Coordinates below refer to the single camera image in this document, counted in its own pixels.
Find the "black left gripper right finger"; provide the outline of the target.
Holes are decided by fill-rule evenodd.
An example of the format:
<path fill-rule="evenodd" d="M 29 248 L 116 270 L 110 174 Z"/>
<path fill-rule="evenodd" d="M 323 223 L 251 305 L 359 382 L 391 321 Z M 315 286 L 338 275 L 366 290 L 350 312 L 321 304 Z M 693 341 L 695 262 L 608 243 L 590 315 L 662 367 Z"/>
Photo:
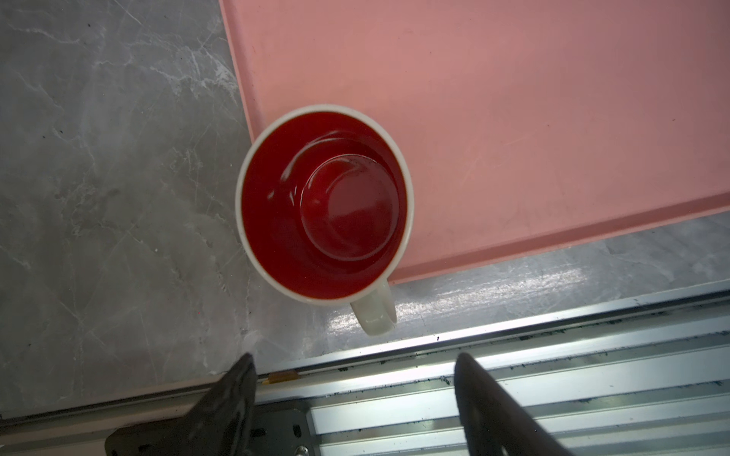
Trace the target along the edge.
<path fill-rule="evenodd" d="M 456 359 L 454 392 L 469 454 L 570 454 L 468 353 Z"/>

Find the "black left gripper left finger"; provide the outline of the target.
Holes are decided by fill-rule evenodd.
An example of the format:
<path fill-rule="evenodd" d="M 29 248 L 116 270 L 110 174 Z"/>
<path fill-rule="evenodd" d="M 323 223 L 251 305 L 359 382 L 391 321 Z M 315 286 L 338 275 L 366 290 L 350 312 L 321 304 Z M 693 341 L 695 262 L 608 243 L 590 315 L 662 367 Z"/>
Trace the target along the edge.
<path fill-rule="evenodd" d="M 243 355 L 181 419 L 115 431 L 105 442 L 108 455 L 246 455 L 257 389 L 254 358 Z"/>

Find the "red inside white mug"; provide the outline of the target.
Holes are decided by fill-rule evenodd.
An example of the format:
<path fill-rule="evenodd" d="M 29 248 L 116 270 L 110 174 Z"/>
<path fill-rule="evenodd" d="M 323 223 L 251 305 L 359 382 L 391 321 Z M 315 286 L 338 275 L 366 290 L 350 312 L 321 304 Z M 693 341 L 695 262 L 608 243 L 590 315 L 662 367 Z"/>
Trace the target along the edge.
<path fill-rule="evenodd" d="M 369 336 L 397 324 L 388 283 L 414 224 L 414 186 L 391 135 L 361 112 L 315 104 L 253 142 L 239 174 L 244 250 L 281 293 L 349 305 Z"/>

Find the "pink rectangular tray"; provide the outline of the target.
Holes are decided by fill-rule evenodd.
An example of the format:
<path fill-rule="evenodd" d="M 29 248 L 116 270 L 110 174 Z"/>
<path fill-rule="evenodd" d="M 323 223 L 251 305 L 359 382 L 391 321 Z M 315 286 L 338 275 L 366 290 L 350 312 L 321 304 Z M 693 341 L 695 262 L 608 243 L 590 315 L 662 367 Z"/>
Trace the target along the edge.
<path fill-rule="evenodd" d="M 249 132 L 318 104 L 395 140 L 395 283 L 729 207 L 725 1 L 224 1 Z"/>

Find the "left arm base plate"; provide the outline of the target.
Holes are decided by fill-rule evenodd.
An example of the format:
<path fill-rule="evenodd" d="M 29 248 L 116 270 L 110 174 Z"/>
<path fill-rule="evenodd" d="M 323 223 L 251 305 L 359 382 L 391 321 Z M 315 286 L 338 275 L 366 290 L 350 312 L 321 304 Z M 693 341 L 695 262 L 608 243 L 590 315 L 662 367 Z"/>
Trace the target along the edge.
<path fill-rule="evenodd" d="M 257 405 L 253 414 L 250 455 L 319 455 L 310 406 L 301 400 Z"/>

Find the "aluminium front rail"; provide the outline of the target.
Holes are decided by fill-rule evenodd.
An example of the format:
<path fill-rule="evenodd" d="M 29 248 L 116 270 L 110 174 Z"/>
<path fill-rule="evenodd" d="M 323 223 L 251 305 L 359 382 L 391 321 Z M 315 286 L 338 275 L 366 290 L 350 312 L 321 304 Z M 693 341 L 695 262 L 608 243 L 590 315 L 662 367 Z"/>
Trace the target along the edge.
<path fill-rule="evenodd" d="M 728 454 L 727 281 L 264 374 L 256 406 L 307 403 L 319 455 L 465 455 L 460 353 L 575 455 Z"/>

